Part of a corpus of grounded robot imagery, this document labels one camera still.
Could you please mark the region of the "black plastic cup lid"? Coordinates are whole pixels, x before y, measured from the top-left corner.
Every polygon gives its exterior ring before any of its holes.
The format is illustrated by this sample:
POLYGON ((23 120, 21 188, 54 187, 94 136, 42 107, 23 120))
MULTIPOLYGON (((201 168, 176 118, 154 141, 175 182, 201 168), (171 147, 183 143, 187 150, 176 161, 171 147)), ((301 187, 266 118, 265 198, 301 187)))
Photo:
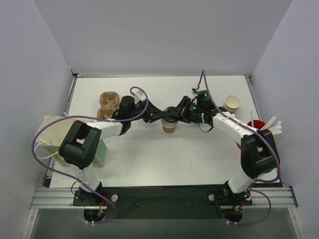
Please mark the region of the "black plastic cup lid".
POLYGON ((175 107, 167 107, 164 110, 165 116, 163 120, 168 123, 178 122, 178 117, 175 115, 175 107))

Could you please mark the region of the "brown paper coffee cup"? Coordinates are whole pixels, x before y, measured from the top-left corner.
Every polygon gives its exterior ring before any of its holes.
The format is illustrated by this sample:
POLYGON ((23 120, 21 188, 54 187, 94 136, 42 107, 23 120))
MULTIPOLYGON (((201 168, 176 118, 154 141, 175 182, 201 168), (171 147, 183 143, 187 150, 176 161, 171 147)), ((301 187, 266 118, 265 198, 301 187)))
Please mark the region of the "brown paper coffee cup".
POLYGON ((173 133, 176 129, 178 122, 168 122, 161 119, 162 129, 165 133, 173 133))

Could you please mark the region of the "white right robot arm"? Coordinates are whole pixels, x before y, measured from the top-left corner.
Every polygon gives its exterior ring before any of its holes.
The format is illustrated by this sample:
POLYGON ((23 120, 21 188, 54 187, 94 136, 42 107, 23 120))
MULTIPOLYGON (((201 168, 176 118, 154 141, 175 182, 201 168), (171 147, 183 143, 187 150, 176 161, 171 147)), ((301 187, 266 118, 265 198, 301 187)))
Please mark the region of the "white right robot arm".
POLYGON ((198 92, 193 100, 184 96, 176 107, 166 108, 165 113, 167 121, 204 123, 224 132, 240 145, 240 169, 226 182, 231 194, 247 191, 261 176, 280 165, 272 132, 240 122, 225 108, 217 107, 206 90, 198 92))

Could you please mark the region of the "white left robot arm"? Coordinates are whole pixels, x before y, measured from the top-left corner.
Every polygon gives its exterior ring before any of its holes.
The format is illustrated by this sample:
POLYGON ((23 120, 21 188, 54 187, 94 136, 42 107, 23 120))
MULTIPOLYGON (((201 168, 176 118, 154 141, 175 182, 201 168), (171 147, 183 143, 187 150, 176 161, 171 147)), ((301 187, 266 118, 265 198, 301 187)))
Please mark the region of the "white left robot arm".
POLYGON ((102 200, 101 187, 93 169, 98 144, 101 140, 125 134, 134 120, 143 119, 152 123, 166 116, 166 112, 159 110, 148 100, 135 102, 132 96, 124 96, 119 108, 108 121, 85 123, 76 120, 69 129, 61 146, 59 155, 70 164, 79 179, 84 198, 89 204, 96 205, 102 200))

